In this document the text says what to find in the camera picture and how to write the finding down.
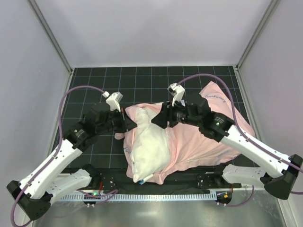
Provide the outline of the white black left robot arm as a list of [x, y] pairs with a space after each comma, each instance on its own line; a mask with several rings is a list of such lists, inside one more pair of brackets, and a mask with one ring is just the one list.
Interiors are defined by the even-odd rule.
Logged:
[[31, 174], [21, 181], [11, 181], [7, 190], [31, 221], [41, 218], [53, 203], [72, 191], [98, 188], [102, 177], [91, 164], [61, 180], [56, 177], [73, 160], [94, 144], [99, 135], [125, 133], [137, 124], [124, 108], [111, 110], [106, 103], [96, 103], [72, 125], [60, 139], [56, 149]]

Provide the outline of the pink purple printed pillowcase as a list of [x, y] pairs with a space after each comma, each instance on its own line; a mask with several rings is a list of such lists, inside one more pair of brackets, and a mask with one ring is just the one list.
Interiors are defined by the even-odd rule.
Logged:
[[[134, 121], [136, 110], [148, 107], [156, 114], [160, 112], [161, 103], [142, 103], [126, 108], [127, 115]], [[176, 171], [185, 171], [197, 166], [216, 166], [235, 159], [240, 153], [227, 145], [206, 138], [195, 126], [181, 124], [165, 129], [169, 139], [170, 162], [168, 166], [147, 182], [163, 184], [165, 178]], [[131, 149], [136, 128], [126, 133], [116, 133], [115, 139], [123, 140], [123, 149], [128, 168], [126, 175], [133, 179], [131, 169]]]

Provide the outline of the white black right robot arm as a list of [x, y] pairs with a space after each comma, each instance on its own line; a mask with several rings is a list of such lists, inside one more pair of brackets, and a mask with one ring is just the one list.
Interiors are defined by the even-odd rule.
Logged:
[[287, 200], [293, 193], [303, 164], [302, 157], [280, 153], [249, 135], [235, 119], [212, 111], [208, 101], [199, 94], [188, 96], [184, 102], [164, 102], [151, 122], [163, 129], [173, 128], [178, 123], [196, 126], [206, 138], [237, 150], [258, 165], [257, 168], [227, 165], [213, 175], [216, 186], [241, 183], [263, 187], [282, 200]]

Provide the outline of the white pillow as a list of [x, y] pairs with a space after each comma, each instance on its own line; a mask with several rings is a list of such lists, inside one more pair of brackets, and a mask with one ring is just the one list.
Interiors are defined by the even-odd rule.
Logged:
[[134, 121], [137, 128], [130, 154], [135, 183], [149, 175], [159, 174], [170, 162], [167, 133], [151, 122], [156, 115], [148, 107], [139, 107], [136, 110]]

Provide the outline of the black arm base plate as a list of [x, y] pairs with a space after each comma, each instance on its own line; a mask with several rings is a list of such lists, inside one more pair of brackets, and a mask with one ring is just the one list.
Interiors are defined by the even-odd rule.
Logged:
[[241, 188], [240, 183], [230, 184], [219, 176], [218, 168], [206, 166], [177, 171], [168, 175], [163, 184], [134, 183], [125, 169], [99, 169], [105, 192], [117, 189], [119, 194], [201, 194], [210, 190], [230, 191]]

